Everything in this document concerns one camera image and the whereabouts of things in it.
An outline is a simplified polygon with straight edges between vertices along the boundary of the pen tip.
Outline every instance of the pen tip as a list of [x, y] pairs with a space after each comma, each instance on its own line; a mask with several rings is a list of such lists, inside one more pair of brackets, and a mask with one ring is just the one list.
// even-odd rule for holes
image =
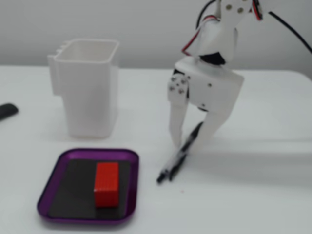
[[160, 184], [166, 178], [166, 174], [161, 173], [157, 179], [157, 183]]

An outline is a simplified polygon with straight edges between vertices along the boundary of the red wire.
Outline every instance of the red wire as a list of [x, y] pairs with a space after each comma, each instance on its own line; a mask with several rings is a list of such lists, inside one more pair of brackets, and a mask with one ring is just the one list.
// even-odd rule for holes
[[[206, 16], [202, 21], [205, 21], [206, 19], [208, 18], [213, 18], [213, 19], [218, 19], [216, 16], [214, 15], [208, 15]], [[195, 39], [198, 37], [198, 34], [199, 34], [199, 31], [200, 31], [200, 28], [199, 30], [196, 32], [196, 34], [193, 36], [193, 38], [189, 41], [189, 43], [187, 43], [186, 46], [183, 47], [182, 49], [182, 53], [184, 53], [185, 55], [187, 56], [192, 56], [189, 52], [187, 52], [186, 50], [193, 44], [193, 42], [195, 41]]]
[[254, 1], [253, 1], [253, 11], [255, 12], [255, 16], [257, 17], [257, 20], [258, 20], [258, 21], [261, 21], [262, 18], [261, 18], [260, 15], [259, 15], [257, 6], [255, 5], [255, 2], [254, 2]]

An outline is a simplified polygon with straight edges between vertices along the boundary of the white plastic cup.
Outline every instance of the white plastic cup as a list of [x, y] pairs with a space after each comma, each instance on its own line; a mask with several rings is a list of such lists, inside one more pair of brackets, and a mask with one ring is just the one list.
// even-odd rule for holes
[[55, 95], [64, 103], [69, 134], [108, 137], [117, 118], [119, 42], [75, 39], [48, 56]]

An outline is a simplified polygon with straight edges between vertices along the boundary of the table surface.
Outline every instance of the table surface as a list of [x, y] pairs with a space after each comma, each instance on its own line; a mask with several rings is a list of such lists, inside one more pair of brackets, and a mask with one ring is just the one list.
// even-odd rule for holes
[[[312, 233], [312, 82], [288, 71], [238, 71], [246, 80], [231, 118], [191, 155], [173, 183], [157, 186], [175, 150], [168, 132], [170, 70], [121, 70], [119, 115], [107, 139], [67, 135], [47, 67], [0, 67], [0, 233]], [[190, 107], [185, 132], [204, 114]], [[36, 204], [58, 156], [76, 147], [140, 155], [137, 207], [118, 227], [51, 224]]]

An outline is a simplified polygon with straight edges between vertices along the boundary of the red cube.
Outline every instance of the red cube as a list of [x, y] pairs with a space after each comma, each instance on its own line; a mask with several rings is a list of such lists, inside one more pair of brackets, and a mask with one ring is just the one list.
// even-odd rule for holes
[[97, 163], [93, 192], [96, 208], [118, 206], [119, 167], [117, 162]]

